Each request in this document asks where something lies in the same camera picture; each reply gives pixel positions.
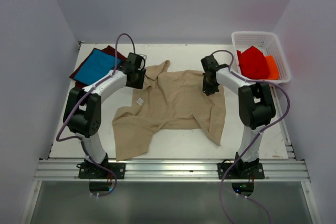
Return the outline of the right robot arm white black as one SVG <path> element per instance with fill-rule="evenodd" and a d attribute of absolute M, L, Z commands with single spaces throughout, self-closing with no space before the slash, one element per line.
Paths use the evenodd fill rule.
<path fill-rule="evenodd" d="M 223 178 L 235 174 L 239 178 L 250 177 L 258 171 L 259 148 L 264 127 L 268 126 L 276 115 L 274 101 L 269 84 L 253 82 L 231 70 L 230 65 L 220 65 L 213 55 L 201 59 L 204 70 L 203 92 L 212 95 L 219 86 L 230 89 L 238 96 L 239 118 L 244 125 L 241 145 L 236 152 L 235 161 L 225 168 L 221 164 Z"/>

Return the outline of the blue t shirt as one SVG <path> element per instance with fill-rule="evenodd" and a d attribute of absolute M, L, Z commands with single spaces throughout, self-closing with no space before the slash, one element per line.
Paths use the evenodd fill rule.
<path fill-rule="evenodd" d="M 95 48 L 72 79 L 89 86 L 107 75 L 114 67 L 115 57 Z"/>

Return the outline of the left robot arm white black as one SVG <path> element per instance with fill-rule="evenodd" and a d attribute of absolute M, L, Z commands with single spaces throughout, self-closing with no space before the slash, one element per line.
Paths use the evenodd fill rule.
<path fill-rule="evenodd" d="M 69 91 L 63 125 L 56 135 L 56 141 L 78 139 L 85 153 L 85 160 L 92 164 L 90 171 L 97 178 L 104 178 L 109 172 L 109 165 L 105 162 L 108 156 L 98 133 L 102 120 L 102 104 L 124 87 L 142 89 L 145 65 L 146 55 L 131 52 L 126 61 L 115 65 L 98 81 Z"/>

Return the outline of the beige t shirt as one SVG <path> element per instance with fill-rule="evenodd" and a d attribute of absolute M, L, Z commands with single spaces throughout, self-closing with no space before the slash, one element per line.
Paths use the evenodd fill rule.
<path fill-rule="evenodd" d="M 159 130 L 202 129 L 220 145 L 225 125 L 224 88 L 207 96 L 203 73 L 169 72 L 170 61 L 146 69 L 142 89 L 133 89 L 131 106 L 118 108 L 112 120 L 116 159 L 140 156 L 149 150 Z"/>

